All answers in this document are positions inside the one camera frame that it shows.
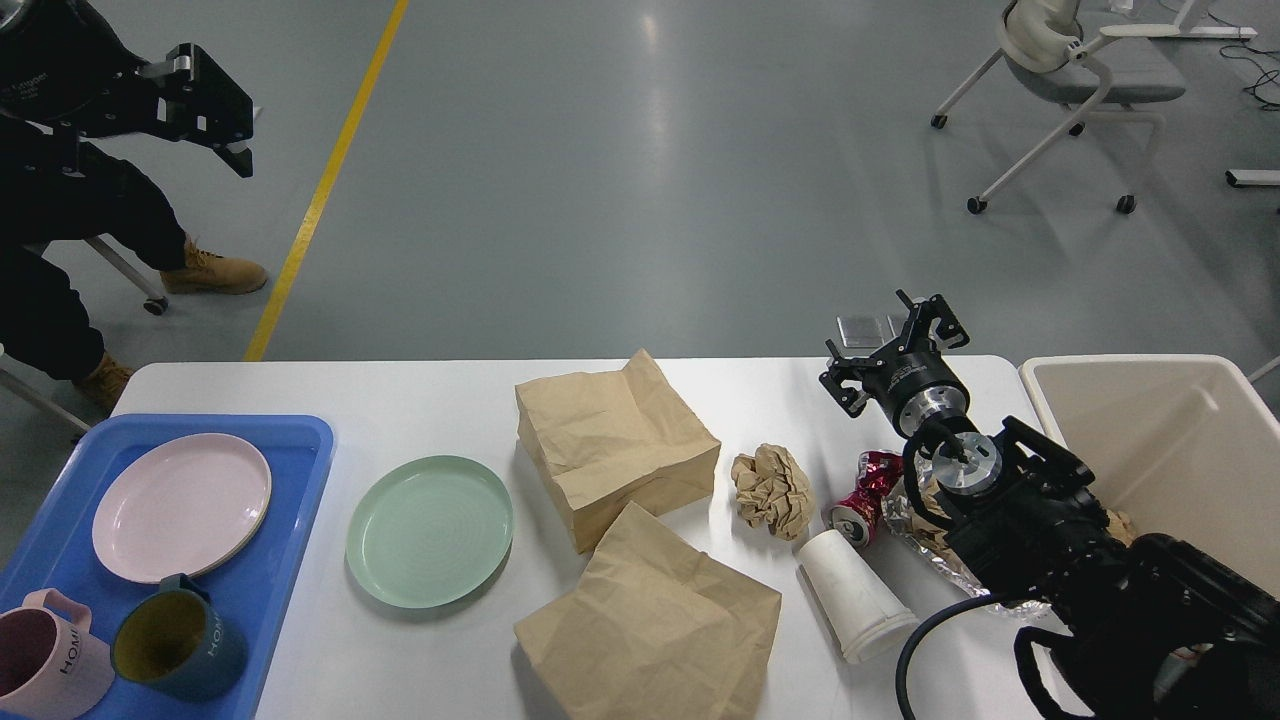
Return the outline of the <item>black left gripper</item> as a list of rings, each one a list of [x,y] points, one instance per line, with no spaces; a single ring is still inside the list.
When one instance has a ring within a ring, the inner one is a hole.
[[[247,92],[197,44],[145,63],[87,1],[3,3],[3,114],[92,138],[148,133],[197,143],[252,177]]]

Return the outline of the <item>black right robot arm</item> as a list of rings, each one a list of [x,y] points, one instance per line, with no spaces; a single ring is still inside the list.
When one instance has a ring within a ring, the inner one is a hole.
[[[1112,537],[1088,489],[1093,471],[1023,420],[1006,416],[998,434],[980,433],[942,356],[969,334],[943,296],[899,299],[908,310],[899,334],[865,357],[828,341],[819,380],[849,416],[877,401],[905,442],[909,503],[986,589],[909,635],[893,679],[901,715],[914,715],[909,665],[931,630],[972,609],[1039,601],[1068,626],[1024,626],[1014,639],[1042,717],[1066,712],[1041,679],[1038,646],[1093,719],[1275,719],[1277,601],[1185,541]]]

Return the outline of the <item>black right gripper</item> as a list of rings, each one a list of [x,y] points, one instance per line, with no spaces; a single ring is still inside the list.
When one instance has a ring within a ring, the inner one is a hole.
[[[827,340],[831,360],[819,383],[850,418],[860,416],[873,397],[893,430],[913,437],[936,415],[966,415],[970,393],[941,352],[972,338],[941,293],[911,299],[897,290],[896,295],[908,309],[897,338],[870,357],[845,357]]]

